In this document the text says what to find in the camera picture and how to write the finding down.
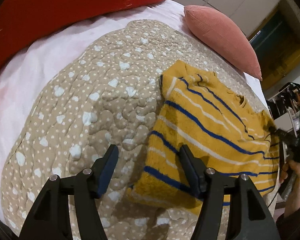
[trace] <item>blue stripe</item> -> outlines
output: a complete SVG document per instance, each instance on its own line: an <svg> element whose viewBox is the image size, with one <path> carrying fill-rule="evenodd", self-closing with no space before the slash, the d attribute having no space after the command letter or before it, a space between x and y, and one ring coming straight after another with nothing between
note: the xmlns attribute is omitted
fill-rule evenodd
<svg viewBox="0 0 300 240"><path fill-rule="evenodd" d="M143 168L143 170L147 173L149 173L150 175L152 175L153 177L155 177L156 179L158 180L161 180L162 182L176 188L176 189L179 189L183 192L186 192L188 193L189 195L193 196L192 194L192 191L191 191L191 188L188 187L187 185L175 180L175 179L172 179L170 177L168 177L167 175L164 175L162 174L161 172L159 172L158 170L156 170L155 168L153 167L150 167L150 166L145 166ZM271 186L271 187L268 187L268 188L264 188L264 189L260 189L258 190L259 192L264 192L264 191L267 191L271 188L274 188L274 186ZM224 206L229 206L230 205L230 202L224 202L223 203Z"/></svg>
<svg viewBox="0 0 300 240"><path fill-rule="evenodd" d="M208 87L206 87L206 86L203 86L204 88L206 88L207 90L208 90L208 92L210 93L210 94L212 94L213 95L213 97L216 99L216 100L218 100L221 104L223 104L223 106L226 108L226 109L228 109L243 125L244 125L244 129L245 129L245 132L247 133L248 131L247 131L247 129L246 129L246 125L243 123L243 121L241 120L241 118L220 98L220 97L218 97L213 91L211 91Z"/></svg>
<svg viewBox="0 0 300 240"><path fill-rule="evenodd" d="M260 189L260 190L258 190L259 192L264 192L264 191L267 191L267 190L269 190L269 189L272 189L272 188L274 188L275 186L271 186L271 187L267 187L267 188L264 188L264 189Z"/></svg>
<svg viewBox="0 0 300 240"><path fill-rule="evenodd" d="M201 93L199 93L199 92L197 92L197 91L195 91L195 90L190 89L190 88L189 88L189 83L188 83L185 79L183 79L183 78L179 78L179 79L182 80L182 81L187 85L187 90L188 90L188 91L190 91L190 92L192 92L192 93L194 93L194 94L196 94L196 95L199 95L205 102L207 102L208 104L212 105L215 109L217 109L217 110L221 113L220 109L219 109L217 106L215 106L210 100L206 99ZM250 137L250 138L252 138L252 139L254 140L254 137L253 137L252 135L249 135L249 134L248 134L246 125L243 123L243 121L240 119L240 117L239 117L235 112L233 112L232 109L231 109L226 103L224 103L224 105L225 105L226 108L227 108L230 112L232 112L232 113L239 119L239 121L243 124L243 126L244 126L244 132L247 133L248 137Z"/></svg>
<svg viewBox="0 0 300 240"><path fill-rule="evenodd" d="M190 92L192 92L192 93L200 96L205 102L207 102L208 104L212 105L216 110L218 110L221 113L220 109L218 107L216 107L211 101L209 101L208 99L206 99L200 92L197 92L195 90L190 89L189 88L189 84L188 84L188 82L185 79L183 79L183 78L179 78L179 79L182 80L187 85L187 90L188 91L190 91Z"/></svg>
<svg viewBox="0 0 300 240"><path fill-rule="evenodd" d="M224 172L219 172L219 173L224 176L239 176L241 174L247 174L252 177L258 177L258 175L274 174L274 173L278 173L278 171L259 172L259 173L253 173L250 171L240 171L240 172L236 172L236 173L224 173Z"/></svg>
<svg viewBox="0 0 300 240"><path fill-rule="evenodd" d="M178 150L177 150L175 147L173 147L173 146L172 146L172 145L171 145L171 144L163 137L163 134L162 134L162 133L159 133L158 131L153 130L149 135L151 135L151 134L154 134L154 135L158 136L158 137L162 140L163 144L164 144L166 147L169 148L169 150L171 150L171 151L174 152L175 154L178 154Z"/></svg>
<svg viewBox="0 0 300 240"><path fill-rule="evenodd" d="M171 143L169 143L163 136L162 133L159 133L158 131L156 130L153 130L150 135L153 134L153 135L156 135L158 136L162 141L163 141L163 144L168 148L170 149L172 152L174 152L175 154L178 153L178 150L173 147L171 145ZM239 176L241 174L247 174L249 176L253 176L253 177L257 177L258 175L266 175L266 174L274 174L274 173L278 173L278 171L271 171L271 172L266 172L266 171L261 171L259 173L253 173L253 172L250 172L250 171L240 171L240 172L237 172L237 173L225 173L225 172L219 172L221 175L224 175L224 176Z"/></svg>
<svg viewBox="0 0 300 240"><path fill-rule="evenodd" d="M175 102L166 100L165 104L167 104L168 106L171 106L171 107L175 108L176 110L180 111L181 113L183 113L189 119L191 119L192 121L194 121L201 128L202 131L204 131L205 133L207 133L211 137L213 137L213 138L215 138L217 140L220 140L220 141L226 143L227 145L229 145L230 147L232 147L233 149L237 150L240 153L248 154L248 155L253 155L253 154L261 153L263 155L263 159L265 159L265 160L279 159L279 157L265 157L265 152L264 151L249 152L249 151L247 151L245 149L242 149L241 147L237 146L233 142L229 141L227 138L224 138L221 135L215 134L215 133L207 130L194 115L192 115L191 113L189 113L186 109L182 108L180 105L176 104Z"/></svg>

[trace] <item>white bed sheet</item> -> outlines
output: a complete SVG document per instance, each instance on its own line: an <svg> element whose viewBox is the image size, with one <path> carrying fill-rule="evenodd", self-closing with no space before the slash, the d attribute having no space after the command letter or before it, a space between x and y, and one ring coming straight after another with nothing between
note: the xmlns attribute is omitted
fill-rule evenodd
<svg viewBox="0 0 300 240"><path fill-rule="evenodd" d="M94 40L124 28L132 20L158 20L193 37L183 20L183 11L183 5L166 0L158 5L98 16L39 39L18 52L0 74L0 180L4 162L35 99L54 75L80 56ZM259 80L248 74L244 76L266 106ZM0 220L5 223L1 198Z"/></svg>

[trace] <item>white wall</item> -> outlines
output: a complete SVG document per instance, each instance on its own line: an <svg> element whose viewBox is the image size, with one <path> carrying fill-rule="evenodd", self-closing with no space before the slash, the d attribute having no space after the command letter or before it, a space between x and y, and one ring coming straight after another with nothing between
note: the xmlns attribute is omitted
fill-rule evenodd
<svg viewBox="0 0 300 240"><path fill-rule="evenodd" d="M266 91L263 91L265 98L269 99L270 97L275 95L279 91L279 89L282 88L287 82L294 82L300 84L300 64L273 87L269 88Z"/></svg>

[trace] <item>yellow striped sweater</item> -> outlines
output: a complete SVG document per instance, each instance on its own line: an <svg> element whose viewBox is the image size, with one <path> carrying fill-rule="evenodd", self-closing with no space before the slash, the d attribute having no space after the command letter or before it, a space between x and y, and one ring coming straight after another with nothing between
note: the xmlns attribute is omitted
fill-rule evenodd
<svg viewBox="0 0 300 240"><path fill-rule="evenodd" d="M199 214L202 202L191 195L176 153L187 144L225 176L248 174L259 192L273 190L279 164L278 139L269 134L273 120L255 113L243 96L222 84L214 72L178 60L161 78L165 103L149 137L146 164L130 200ZM225 196L224 205L230 197Z"/></svg>

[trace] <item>red pillow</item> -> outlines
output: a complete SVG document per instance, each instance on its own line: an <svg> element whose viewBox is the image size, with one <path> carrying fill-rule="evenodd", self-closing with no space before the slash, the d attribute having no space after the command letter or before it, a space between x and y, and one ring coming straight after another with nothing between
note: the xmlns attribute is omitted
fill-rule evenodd
<svg viewBox="0 0 300 240"><path fill-rule="evenodd" d="M0 67L20 49L63 26L162 0L5 0L0 6Z"/></svg>
<svg viewBox="0 0 300 240"><path fill-rule="evenodd" d="M247 38L226 15L206 6L185 6L191 32L243 72L262 80L260 65Z"/></svg>

